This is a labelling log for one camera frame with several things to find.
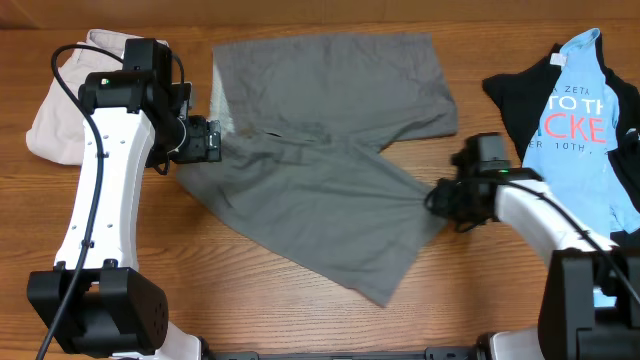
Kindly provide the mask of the grey shorts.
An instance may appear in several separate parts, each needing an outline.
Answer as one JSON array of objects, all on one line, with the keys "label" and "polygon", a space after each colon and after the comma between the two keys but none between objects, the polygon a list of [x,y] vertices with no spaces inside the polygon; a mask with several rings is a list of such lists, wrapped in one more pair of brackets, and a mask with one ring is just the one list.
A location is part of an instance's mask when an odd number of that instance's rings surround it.
[{"label": "grey shorts", "polygon": [[429,187],[382,156],[458,129],[427,33],[216,46],[209,117],[222,159],[182,166],[180,184],[236,232],[380,306],[443,228]]}]

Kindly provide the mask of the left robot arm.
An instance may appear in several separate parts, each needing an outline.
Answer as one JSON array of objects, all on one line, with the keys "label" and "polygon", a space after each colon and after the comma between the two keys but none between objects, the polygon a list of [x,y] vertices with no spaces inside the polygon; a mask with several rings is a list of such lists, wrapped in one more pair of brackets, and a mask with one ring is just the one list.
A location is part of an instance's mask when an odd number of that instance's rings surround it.
[{"label": "left robot arm", "polygon": [[169,319],[164,291],[139,271],[136,222],[144,173],[217,162],[220,126],[191,113],[191,86],[171,49],[126,41],[119,68],[92,72],[69,97],[83,116],[84,155],[69,228],[27,297],[51,343],[111,359],[208,359],[207,342]]}]

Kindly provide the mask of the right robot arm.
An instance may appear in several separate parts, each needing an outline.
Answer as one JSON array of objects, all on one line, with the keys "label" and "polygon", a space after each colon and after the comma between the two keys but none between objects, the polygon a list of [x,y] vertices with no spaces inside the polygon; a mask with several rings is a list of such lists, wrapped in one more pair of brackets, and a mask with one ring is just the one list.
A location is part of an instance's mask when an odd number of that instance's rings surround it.
[{"label": "right robot arm", "polygon": [[498,133],[466,139],[425,199],[434,215],[468,232],[489,221],[513,228],[548,268],[535,327],[483,335],[471,359],[636,360],[639,252],[581,222],[529,168],[514,168]]}]

